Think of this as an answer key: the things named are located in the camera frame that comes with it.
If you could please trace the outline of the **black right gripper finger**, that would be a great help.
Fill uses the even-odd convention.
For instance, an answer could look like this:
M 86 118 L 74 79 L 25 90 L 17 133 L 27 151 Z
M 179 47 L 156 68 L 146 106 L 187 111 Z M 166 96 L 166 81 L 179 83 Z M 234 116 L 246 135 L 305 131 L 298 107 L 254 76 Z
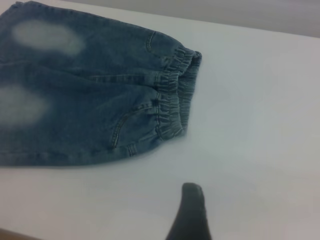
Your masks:
M 202 188 L 187 182 L 182 185 L 181 201 L 168 240 L 212 240 Z

